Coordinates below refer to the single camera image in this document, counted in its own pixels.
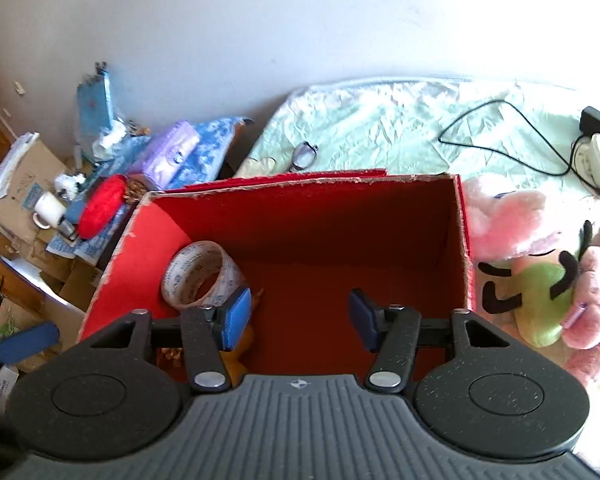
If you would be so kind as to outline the purple tissue pack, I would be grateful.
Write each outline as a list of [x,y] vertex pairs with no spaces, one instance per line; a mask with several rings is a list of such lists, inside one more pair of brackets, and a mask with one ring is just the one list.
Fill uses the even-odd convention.
[[186,162],[200,140],[194,126],[187,120],[177,122],[160,133],[148,145],[143,160],[142,176],[152,190],[164,190]]

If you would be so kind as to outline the black power adapter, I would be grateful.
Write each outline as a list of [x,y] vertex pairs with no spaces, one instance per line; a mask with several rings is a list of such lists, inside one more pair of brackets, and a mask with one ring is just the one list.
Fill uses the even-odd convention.
[[585,136],[600,134],[600,110],[592,106],[585,107],[581,112],[579,130]]

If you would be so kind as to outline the red oval pouch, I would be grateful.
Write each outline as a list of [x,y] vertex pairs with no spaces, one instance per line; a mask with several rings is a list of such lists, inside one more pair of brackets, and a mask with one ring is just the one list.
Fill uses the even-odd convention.
[[114,218],[124,202],[126,177],[114,174],[108,177],[87,201],[76,232],[84,240],[90,240]]

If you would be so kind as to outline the brown cardboard box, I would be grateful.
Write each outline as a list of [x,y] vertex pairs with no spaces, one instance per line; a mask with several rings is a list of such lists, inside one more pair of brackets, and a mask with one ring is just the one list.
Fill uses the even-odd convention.
[[38,133],[20,136],[0,163],[0,228],[31,245],[40,230],[32,220],[34,206],[67,172]]

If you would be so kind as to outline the black eyeglasses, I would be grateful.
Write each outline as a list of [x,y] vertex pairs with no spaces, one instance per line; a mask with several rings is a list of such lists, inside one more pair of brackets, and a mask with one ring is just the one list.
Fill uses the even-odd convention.
[[317,146],[309,142],[303,141],[298,144],[292,152],[289,170],[294,172],[307,170],[315,162],[317,151]]

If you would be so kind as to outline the blue checkered cloth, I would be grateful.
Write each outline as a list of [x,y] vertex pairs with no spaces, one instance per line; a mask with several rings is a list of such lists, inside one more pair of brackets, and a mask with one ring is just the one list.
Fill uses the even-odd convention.
[[[213,181],[220,172],[227,151],[238,130],[251,123],[252,120],[248,117],[223,117],[211,122],[193,124],[200,141],[184,159],[183,166],[175,173],[166,189],[176,190],[187,185]],[[114,159],[99,164],[91,177],[87,178],[86,188],[79,192],[69,206],[69,219],[79,218],[86,206],[87,195],[99,186],[100,180],[105,180],[114,174],[126,176],[132,168],[132,163],[140,158],[140,152],[148,144],[149,140],[144,136],[125,139],[118,147]],[[69,260],[79,257],[94,266],[114,238],[114,233],[120,228],[124,216],[129,211],[129,205],[120,206],[114,218],[91,240],[76,240],[71,243],[60,234],[55,234],[47,243],[44,255],[54,255]]]

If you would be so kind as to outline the blue paper bag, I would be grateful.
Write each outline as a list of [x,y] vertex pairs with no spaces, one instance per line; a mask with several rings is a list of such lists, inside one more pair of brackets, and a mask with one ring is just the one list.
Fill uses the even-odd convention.
[[94,73],[85,75],[76,87],[78,128],[76,140],[90,159],[110,159],[106,136],[114,128],[114,102],[112,102],[109,72],[106,62],[96,62]]

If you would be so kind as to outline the large red cardboard box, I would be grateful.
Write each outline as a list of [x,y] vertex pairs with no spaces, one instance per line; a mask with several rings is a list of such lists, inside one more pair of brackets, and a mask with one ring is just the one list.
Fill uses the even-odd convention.
[[363,171],[235,179],[142,200],[82,336],[136,308],[173,316],[160,292],[163,275],[182,248],[201,240],[219,244],[260,295],[242,357],[252,374],[364,376],[373,357],[350,322],[352,289],[424,318],[472,304],[456,177]]

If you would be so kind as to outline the pink green plush toy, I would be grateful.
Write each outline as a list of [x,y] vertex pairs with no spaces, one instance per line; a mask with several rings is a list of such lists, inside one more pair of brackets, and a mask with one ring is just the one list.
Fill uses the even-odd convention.
[[489,177],[463,182],[479,304],[535,349],[565,347],[564,367],[585,388],[600,384],[600,226],[585,221],[565,241],[568,211],[540,191],[498,194]]

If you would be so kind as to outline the white mug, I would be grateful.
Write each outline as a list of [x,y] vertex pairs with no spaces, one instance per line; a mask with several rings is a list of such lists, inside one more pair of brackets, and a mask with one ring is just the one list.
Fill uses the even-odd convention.
[[32,221],[42,230],[57,229],[66,210],[66,206],[53,193],[46,192],[34,206]]

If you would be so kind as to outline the light green bed sheet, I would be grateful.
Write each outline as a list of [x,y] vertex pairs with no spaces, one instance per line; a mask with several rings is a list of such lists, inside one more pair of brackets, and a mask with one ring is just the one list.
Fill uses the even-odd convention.
[[600,214],[600,196],[574,166],[582,108],[600,92],[497,79],[362,79],[292,92],[238,176],[289,169],[303,141],[312,171],[489,177],[498,194],[535,188]]

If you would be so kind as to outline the clear packing tape roll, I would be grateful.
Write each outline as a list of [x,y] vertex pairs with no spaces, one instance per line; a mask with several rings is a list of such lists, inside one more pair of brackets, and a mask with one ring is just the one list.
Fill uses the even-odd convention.
[[161,282],[162,298],[178,310],[221,307],[240,286],[244,274],[215,242],[184,247],[171,260]]

